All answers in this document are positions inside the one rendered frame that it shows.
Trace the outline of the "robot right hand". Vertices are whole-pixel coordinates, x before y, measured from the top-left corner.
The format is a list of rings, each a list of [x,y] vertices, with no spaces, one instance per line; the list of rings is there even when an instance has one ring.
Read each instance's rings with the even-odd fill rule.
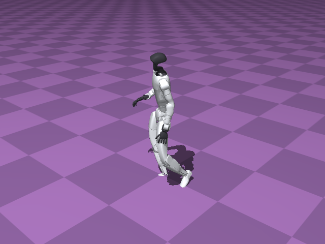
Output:
[[[137,104],[138,101],[141,101],[143,99],[146,100],[147,98],[149,98],[149,95],[143,95],[142,97],[137,98],[137,100],[133,102],[133,107]]]

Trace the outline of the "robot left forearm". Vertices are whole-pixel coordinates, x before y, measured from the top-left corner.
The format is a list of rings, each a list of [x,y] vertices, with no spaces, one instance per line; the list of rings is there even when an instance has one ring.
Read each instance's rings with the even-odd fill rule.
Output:
[[[174,107],[172,104],[168,104],[167,105],[167,110],[165,112],[165,119],[164,119],[164,130],[168,130],[169,128],[169,125],[171,123],[171,119],[172,119],[172,116],[173,116],[173,113],[174,113]]]

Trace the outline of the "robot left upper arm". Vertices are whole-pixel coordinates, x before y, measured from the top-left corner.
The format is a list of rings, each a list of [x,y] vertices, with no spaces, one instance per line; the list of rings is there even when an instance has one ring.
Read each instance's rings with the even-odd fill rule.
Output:
[[[162,79],[159,81],[159,87],[164,95],[164,98],[167,100],[166,108],[168,104],[172,104],[173,107],[175,107],[174,100],[170,91],[169,83],[165,79]]]

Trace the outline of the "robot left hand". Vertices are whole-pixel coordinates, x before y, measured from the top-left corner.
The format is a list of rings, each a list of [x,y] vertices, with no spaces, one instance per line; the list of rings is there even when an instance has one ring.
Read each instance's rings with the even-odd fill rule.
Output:
[[[164,128],[164,124],[162,126],[162,131],[160,132],[160,134],[158,136],[156,136],[156,139],[159,137],[158,143],[160,142],[160,139],[161,139],[160,143],[162,143],[162,141],[163,141],[163,144],[164,144],[164,142],[166,140],[166,142],[165,142],[165,144],[166,144],[167,143],[167,138],[168,138],[167,132],[169,131],[169,128],[168,128],[168,130],[164,130],[163,128]]]

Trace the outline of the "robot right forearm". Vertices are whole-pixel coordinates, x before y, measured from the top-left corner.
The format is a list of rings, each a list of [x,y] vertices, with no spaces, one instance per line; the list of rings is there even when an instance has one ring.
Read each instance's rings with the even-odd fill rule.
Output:
[[[148,99],[150,99],[151,97],[153,97],[155,94],[154,94],[154,89],[151,89],[147,94],[145,94],[145,95],[149,95],[149,98],[147,98],[147,100]]]

